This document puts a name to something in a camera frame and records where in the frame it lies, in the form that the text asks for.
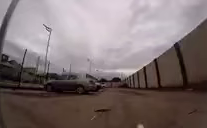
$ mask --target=car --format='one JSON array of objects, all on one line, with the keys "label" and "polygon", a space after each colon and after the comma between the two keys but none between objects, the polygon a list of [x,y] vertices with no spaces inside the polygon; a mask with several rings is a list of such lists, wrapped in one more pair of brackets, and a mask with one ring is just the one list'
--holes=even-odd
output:
[{"label": "car", "polygon": [[97,86],[97,89],[98,89],[98,90],[102,89],[101,83],[99,83],[99,82],[95,82],[95,85]]},{"label": "car", "polygon": [[75,73],[70,73],[69,75],[64,74],[64,78],[66,79],[48,81],[44,85],[45,90],[48,92],[75,91],[78,94],[98,91],[99,88],[95,84],[95,79],[89,76]]}]

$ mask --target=overcast sky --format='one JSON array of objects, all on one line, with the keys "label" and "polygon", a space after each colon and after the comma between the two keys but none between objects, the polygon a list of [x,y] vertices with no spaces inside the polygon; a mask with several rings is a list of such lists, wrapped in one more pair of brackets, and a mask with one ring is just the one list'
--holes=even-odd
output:
[{"label": "overcast sky", "polygon": [[[0,0],[0,24],[10,0]],[[207,0],[21,0],[5,49],[27,48],[35,65],[44,58],[48,32],[50,70],[133,73],[170,48],[207,17]]]}]

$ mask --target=pavement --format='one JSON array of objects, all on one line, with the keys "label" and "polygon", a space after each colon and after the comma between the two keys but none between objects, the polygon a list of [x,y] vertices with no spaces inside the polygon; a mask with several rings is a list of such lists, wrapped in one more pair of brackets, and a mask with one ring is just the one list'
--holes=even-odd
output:
[{"label": "pavement", "polygon": [[207,128],[207,92],[1,89],[1,105],[8,128]]}]

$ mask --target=street lamp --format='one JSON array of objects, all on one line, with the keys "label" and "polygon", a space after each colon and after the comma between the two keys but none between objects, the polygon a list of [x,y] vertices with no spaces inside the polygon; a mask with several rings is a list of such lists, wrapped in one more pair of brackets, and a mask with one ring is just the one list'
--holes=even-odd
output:
[{"label": "street lamp", "polygon": [[92,62],[91,62],[91,59],[89,59],[89,58],[87,58],[87,61],[90,62],[89,73],[91,74],[91,64],[92,64]]},{"label": "street lamp", "polygon": [[46,31],[49,32],[49,37],[48,37],[48,42],[47,42],[47,47],[46,47],[46,53],[45,53],[45,68],[44,68],[44,74],[46,73],[46,67],[47,67],[47,59],[48,59],[48,52],[49,52],[49,41],[50,37],[52,34],[52,28],[48,27],[47,25],[43,24],[45,27]]}]

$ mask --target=concrete barrier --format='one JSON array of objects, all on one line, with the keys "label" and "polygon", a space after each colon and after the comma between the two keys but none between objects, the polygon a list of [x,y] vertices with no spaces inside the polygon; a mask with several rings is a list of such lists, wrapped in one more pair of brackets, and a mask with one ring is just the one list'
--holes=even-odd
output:
[{"label": "concrete barrier", "polygon": [[157,88],[158,84],[157,84],[156,68],[153,61],[146,66],[146,75],[147,75],[148,88]]},{"label": "concrete barrier", "polygon": [[207,20],[180,42],[189,83],[207,81]]},{"label": "concrete barrier", "polygon": [[130,76],[131,79],[131,88],[134,88],[134,79],[133,79],[133,74]]},{"label": "concrete barrier", "polygon": [[137,72],[133,74],[133,78],[134,78],[134,88],[139,88],[139,82],[138,82],[138,77],[137,77]]},{"label": "concrete barrier", "polygon": [[175,48],[172,47],[157,59],[162,87],[182,86],[182,74]]},{"label": "concrete barrier", "polygon": [[140,70],[138,71],[138,73],[139,73],[140,88],[146,88],[143,69],[140,69]]},{"label": "concrete barrier", "polygon": [[207,19],[138,73],[140,88],[188,87],[207,82]]}]

